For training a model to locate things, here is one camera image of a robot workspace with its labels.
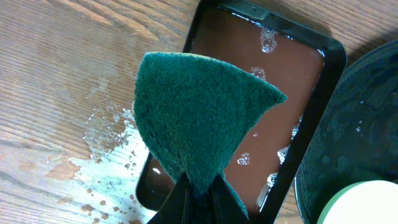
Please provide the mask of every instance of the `dark round plate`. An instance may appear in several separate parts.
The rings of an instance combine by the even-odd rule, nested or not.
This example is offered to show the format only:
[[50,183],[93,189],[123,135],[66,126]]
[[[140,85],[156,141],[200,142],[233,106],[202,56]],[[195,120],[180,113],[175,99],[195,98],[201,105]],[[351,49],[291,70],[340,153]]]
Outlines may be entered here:
[[376,179],[398,179],[398,40],[342,74],[295,179],[304,222],[344,187]]

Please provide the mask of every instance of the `wood grain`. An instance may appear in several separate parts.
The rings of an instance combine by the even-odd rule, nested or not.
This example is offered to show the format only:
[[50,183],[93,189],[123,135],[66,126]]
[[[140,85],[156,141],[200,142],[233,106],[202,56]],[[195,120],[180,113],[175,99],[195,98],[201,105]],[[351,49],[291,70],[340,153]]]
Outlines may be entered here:
[[[351,61],[398,37],[396,0],[258,3],[330,34]],[[101,161],[82,137],[93,109],[131,107],[145,52],[181,51],[197,4],[0,1],[0,223],[148,220],[134,195],[145,154]],[[292,190],[276,223],[302,223]]]

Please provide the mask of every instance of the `rectangular tray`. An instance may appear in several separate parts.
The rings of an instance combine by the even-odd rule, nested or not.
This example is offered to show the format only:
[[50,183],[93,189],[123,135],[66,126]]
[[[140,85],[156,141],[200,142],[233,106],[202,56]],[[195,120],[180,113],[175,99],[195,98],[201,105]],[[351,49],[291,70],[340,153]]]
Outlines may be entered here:
[[[261,208],[256,220],[251,220],[255,221],[255,223],[273,223],[277,218],[279,209],[290,189],[331,94],[345,69],[347,63],[346,52],[343,45],[337,40],[243,0],[202,0],[193,18],[183,52],[191,51],[192,42],[195,39],[203,13],[210,7],[224,9],[237,16],[249,19],[251,22],[262,24],[280,34],[289,35],[298,42],[314,49],[320,49],[325,54],[325,65],[305,108],[300,129],[290,143],[290,149],[285,162],[278,171],[275,184],[271,188],[265,204]],[[138,201],[144,207],[151,210],[158,210],[167,195],[152,191],[145,181],[151,160],[152,155],[149,154],[136,191]]]

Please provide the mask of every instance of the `wooden table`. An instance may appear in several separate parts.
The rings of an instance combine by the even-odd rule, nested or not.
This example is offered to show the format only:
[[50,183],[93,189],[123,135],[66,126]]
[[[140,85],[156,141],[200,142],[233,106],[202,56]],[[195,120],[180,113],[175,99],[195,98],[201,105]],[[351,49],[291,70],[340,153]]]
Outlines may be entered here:
[[[153,215],[134,195],[147,153],[128,117],[135,74],[145,52],[181,51],[197,3],[0,1],[0,223]],[[340,40],[351,62],[398,37],[396,0],[259,4]],[[124,120],[138,144],[120,146]],[[276,222],[302,223],[292,191]]]

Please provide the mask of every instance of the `white round object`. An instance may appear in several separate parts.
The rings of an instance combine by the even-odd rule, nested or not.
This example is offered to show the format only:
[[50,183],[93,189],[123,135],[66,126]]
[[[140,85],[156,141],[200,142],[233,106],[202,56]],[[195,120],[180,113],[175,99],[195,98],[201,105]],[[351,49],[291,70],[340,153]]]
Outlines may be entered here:
[[318,224],[337,223],[398,223],[398,184],[374,180],[340,190],[318,219]]

